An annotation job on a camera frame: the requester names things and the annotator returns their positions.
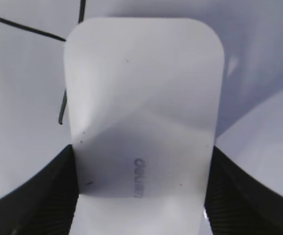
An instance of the black ridged surface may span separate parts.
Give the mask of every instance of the black ridged surface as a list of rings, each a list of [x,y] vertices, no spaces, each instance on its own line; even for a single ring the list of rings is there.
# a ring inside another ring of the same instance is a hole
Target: black ridged surface
[[[68,235],[78,194],[68,145],[31,180],[0,199],[0,235]]]
[[[283,235],[283,197],[213,151],[205,208],[214,235]]]

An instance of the white plastic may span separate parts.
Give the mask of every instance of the white plastic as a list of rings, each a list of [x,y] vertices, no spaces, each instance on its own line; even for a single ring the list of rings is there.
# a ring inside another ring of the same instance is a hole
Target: white plastic
[[[216,146],[283,196],[283,91],[245,115],[217,139]]]
[[[74,224],[95,235],[198,233],[223,65],[217,35],[190,19],[101,18],[73,31]]]

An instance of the white surface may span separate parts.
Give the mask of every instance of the white surface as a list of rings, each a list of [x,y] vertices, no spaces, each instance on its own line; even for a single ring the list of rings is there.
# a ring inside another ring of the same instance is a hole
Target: white surface
[[[217,35],[189,19],[101,18],[65,48],[87,233],[198,234],[224,65]]]
[[[234,124],[217,139],[216,146],[283,196],[283,91]]]
[[[0,23],[0,198],[71,142],[58,124],[63,44]]]
[[[188,17],[209,25],[225,50],[216,136],[283,89],[283,0],[90,0],[86,18]]]
[[[0,0],[0,17],[66,38],[79,6],[78,0]]]

